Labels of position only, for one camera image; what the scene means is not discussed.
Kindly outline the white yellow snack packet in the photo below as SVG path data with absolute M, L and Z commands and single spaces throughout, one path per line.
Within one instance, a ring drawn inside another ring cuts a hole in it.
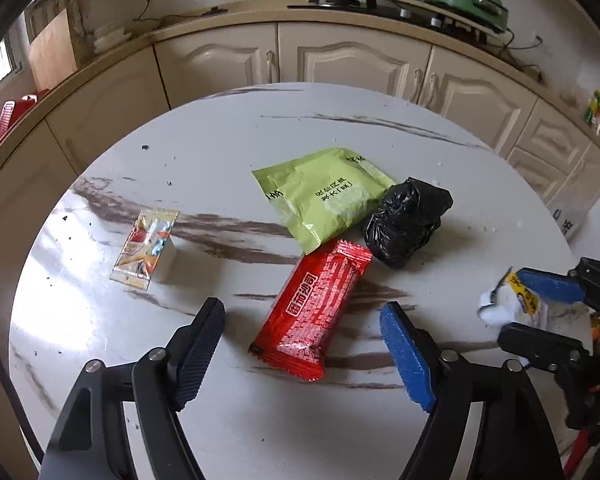
M 481 295 L 477 315 L 486 326 L 519 323 L 545 330 L 547 309 L 546 302 L 509 268 L 498 284 Z

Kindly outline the red snack bar wrapper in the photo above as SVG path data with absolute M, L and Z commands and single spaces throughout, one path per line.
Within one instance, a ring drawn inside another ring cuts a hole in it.
M 330 240 L 303 256 L 249 353 L 306 382 L 322 379 L 332 336 L 371 262 L 367 248 L 347 240 Z

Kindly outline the strawberry jelly stick packet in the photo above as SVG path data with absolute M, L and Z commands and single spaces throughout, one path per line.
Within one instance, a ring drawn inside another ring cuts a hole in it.
M 176 256 L 172 230 L 179 215 L 177 210 L 143 209 L 109 277 L 140 290 L 147 290 L 152 283 L 165 283 Z

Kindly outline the black plastic bag ball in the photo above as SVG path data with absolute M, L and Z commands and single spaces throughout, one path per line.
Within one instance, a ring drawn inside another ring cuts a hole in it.
M 407 178 L 382 196 L 366 223 L 365 244 L 390 269 L 402 269 L 429 242 L 452 206 L 445 188 Z

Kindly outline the light green snack packet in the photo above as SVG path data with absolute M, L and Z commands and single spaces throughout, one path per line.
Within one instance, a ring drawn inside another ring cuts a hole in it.
M 347 148 L 326 148 L 252 174 L 306 255 L 366 218 L 394 185 Z

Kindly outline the lower cream base cabinets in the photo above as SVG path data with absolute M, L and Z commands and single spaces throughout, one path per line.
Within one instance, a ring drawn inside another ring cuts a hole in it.
M 600 136 L 493 48 L 372 18 L 218 18 L 133 40 L 70 76 L 0 140 L 0 354 L 24 259 L 72 180 L 167 110 L 253 84 L 329 82 L 397 96 L 465 128 L 543 200 L 600 197 Z

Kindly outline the red plastic basket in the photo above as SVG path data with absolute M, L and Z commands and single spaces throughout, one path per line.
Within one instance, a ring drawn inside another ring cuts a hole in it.
M 44 89 L 40 92 L 26 94 L 18 100 L 6 101 L 3 104 L 0 114 L 0 141 L 15 123 L 18 122 L 24 114 L 27 114 L 28 110 L 38 104 L 38 101 L 43 99 L 48 92 L 50 92 L 50 90 Z

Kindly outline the stacked white bowls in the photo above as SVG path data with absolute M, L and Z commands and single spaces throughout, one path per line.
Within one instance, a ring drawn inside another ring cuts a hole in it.
M 113 22 L 109 22 L 96 29 L 94 36 L 94 53 L 101 54 L 123 44 L 132 34 L 124 27 L 117 27 Z

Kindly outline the wooden cutting board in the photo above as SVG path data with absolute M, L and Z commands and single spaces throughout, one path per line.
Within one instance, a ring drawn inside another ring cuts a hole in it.
M 38 92 L 53 90 L 79 69 L 79 44 L 66 9 L 34 38 L 28 59 Z

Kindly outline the black gas stove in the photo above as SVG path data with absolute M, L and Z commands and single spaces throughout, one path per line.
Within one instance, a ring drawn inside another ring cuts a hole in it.
M 470 37 L 477 44 L 500 40 L 500 34 L 470 18 L 418 0 L 306 0 L 290 4 L 289 9 L 321 9 L 388 18 L 453 36 Z

